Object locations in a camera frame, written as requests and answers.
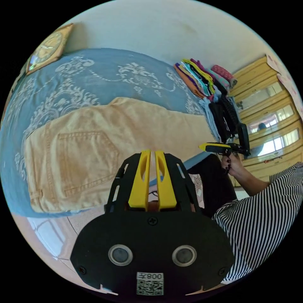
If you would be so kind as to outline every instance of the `poster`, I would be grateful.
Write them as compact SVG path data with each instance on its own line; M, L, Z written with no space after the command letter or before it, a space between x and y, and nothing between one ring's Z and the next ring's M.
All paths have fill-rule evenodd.
M294 81L292 80L289 72L284 68L284 66L270 55L266 55L267 64L277 71L277 77L279 81L284 85L288 90L289 94L293 98L296 109L303 120L303 101L300 97L299 91L295 88Z

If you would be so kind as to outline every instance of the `clock face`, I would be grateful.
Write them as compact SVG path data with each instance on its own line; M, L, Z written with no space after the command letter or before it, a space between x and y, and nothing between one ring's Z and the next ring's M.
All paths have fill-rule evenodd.
M35 50L33 54L33 60L31 62L31 67L34 68L34 65L41 64L49 59L61 45L61 43L62 34L60 32L56 32L48 36Z

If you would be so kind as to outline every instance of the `bed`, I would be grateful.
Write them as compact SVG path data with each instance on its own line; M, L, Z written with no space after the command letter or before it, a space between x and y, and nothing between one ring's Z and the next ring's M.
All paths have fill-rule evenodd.
M35 73L21 78L7 106L0 131L0 174L11 212L25 217L63 217L77 212L35 213L30 206L23 144L48 121L83 106L106 105L130 97L169 110L207 115L174 68L152 57L127 50L85 49L65 54ZM209 123L212 133L217 129ZM190 168L207 157L185 162Z

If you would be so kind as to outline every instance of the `beige pants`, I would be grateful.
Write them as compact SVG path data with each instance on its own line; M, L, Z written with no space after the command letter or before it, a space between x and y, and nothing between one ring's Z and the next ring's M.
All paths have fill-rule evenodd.
M214 141L204 116L169 111L130 98L84 107L48 122L25 141L31 206L35 212L83 210L107 203L123 161L163 150L186 161ZM150 180L156 178L151 164Z

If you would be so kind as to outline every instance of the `black and white stripes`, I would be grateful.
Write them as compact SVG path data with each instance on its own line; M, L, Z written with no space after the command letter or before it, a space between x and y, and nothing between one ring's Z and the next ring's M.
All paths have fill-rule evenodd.
M225 204L213 220L226 232L236 258L223 282L260 266L289 231L303 200L303 162L270 177L257 195Z

